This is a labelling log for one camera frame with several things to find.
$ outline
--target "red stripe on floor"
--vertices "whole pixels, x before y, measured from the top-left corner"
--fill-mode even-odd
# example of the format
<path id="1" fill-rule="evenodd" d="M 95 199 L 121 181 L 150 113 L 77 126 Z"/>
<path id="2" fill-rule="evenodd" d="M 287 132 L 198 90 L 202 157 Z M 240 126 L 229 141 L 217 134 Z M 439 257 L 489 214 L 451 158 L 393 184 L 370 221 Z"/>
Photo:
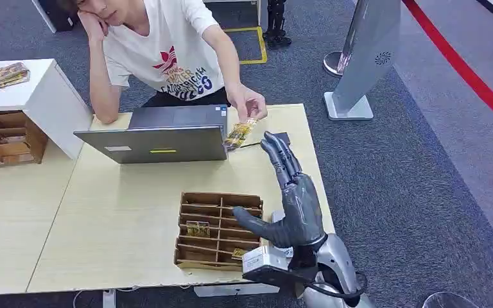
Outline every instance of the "red stripe on floor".
<path id="1" fill-rule="evenodd" d="M 475 93 L 481 98 L 493 111 L 493 91 L 489 86 L 467 65 L 460 55 L 453 49 L 447 40 L 441 35 L 434 24 L 428 19 L 428 16 L 420 9 L 415 0 L 402 0 L 409 9 L 413 17 L 420 24 L 430 40 L 436 45 L 439 51 L 454 67 L 455 71 L 466 81 Z"/>

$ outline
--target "robotic thumb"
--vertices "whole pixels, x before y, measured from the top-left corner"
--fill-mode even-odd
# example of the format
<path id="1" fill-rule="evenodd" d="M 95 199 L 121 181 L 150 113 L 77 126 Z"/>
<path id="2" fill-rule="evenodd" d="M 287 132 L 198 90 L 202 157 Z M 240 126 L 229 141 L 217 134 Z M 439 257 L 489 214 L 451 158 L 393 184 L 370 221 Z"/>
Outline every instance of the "robotic thumb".
<path id="1" fill-rule="evenodd" d="M 243 228 L 268 240 L 276 247 L 288 248 L 292 246 L 284 224 L 286 218 L 275 223 L 268 223 L 254 217 L 243 207 L 234 207 L 233 215 Z"/>

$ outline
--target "man's arm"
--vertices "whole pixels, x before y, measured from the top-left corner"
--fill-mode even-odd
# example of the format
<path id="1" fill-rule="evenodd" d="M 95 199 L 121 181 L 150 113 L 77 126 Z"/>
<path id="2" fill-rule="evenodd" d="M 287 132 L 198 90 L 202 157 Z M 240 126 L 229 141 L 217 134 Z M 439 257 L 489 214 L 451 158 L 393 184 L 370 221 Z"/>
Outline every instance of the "man's arm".
<path id="1" fill-rule="evenodd" d="M 110 84 L 103 42 L 90 42 L 90 100 L 101 122 L 116 121 L 121 92 L 122 87 Z"/>
<path id="2" fill-rule="evenodd" d="M 229 36 L 220 26 L 213 24 L 203 32 L 202 37 L 216 52 L 226 89 L 240 86 L 239 56 Z"/>
<path id="3" fill-rule="evenodd" d="M 110 84 L 103 52 L 103 39 L 108 34 L 107 24 L 97 15 L 78 12 L 88 34 L 90 48 L 90 101 L 97 118 L 109 124 L 118 118 L 121 87 Z"/>
<path id="4" fill-rule="evenodd" d="M 216 52 L 228 100 L 237 108 L 239 120 L 244 123 L 248 117 L 256 119 L 266 117 L 265 98 L 241 83 L 239 56 L 231 38 L 217 24 L 209 26 L 202 37 Z"/>

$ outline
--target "laptop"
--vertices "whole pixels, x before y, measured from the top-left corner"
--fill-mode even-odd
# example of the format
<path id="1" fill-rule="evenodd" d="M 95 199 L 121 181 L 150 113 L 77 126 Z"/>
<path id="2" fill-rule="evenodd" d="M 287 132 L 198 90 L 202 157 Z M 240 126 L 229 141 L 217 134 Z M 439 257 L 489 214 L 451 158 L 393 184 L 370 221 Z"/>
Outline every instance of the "laptop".
<path id="1" fill-rule="evenodd" d="M 119 164 L 225 160 L 227 105 L 138 108 L 127 130 L 74 134 Z"/>

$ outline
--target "white t-shirt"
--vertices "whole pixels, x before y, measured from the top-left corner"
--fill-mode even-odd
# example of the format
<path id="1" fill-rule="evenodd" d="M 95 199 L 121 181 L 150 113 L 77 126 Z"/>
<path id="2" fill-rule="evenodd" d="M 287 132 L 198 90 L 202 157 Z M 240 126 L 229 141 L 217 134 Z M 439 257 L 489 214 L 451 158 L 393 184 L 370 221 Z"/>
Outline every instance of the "white t-shirt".
<path id="1" fill-rule="evenodd" d="M 214 50 L 202 38 L 218 24 L 202 0 L 144 0 L 147 37 L 110 27 L 103 41 L 108 77 L 129 87 L 131 74 L 159 92 L 190 101 L 224 86 Z"/>

